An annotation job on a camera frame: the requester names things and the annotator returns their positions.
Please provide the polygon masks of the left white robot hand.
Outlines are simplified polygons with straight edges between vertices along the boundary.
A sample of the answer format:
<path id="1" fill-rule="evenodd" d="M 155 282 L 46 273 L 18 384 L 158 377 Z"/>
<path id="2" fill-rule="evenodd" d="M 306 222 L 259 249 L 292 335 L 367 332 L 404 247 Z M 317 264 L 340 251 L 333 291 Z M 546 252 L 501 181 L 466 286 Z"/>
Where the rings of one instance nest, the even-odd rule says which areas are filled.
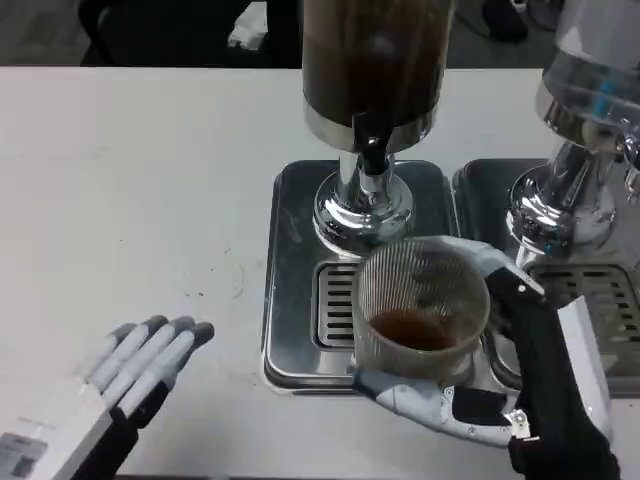
<path id="1" fill-rule="evenodd" d="M 103 337 L 1 432 L 4 479 L 112 479 L 174 388 L 209 322 L 153 316 Z"/>

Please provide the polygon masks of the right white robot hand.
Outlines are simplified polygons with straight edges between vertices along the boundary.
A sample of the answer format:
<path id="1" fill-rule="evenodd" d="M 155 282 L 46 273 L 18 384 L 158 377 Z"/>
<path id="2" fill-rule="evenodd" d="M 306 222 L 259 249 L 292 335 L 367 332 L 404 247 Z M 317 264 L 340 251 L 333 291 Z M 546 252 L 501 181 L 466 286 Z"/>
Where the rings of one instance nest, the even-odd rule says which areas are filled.
<path id="1" fill-rule="evenodd" d="M 452 236 L 377 248 L 352 287 L 353 388 L 431 431 L 508 451 L 527 479 L 617 479 L 610 394 L 584 298 L 566 305 L 505 253 Z M 493 305 L 507 318 L 521 387 L 452 378 Z"/>

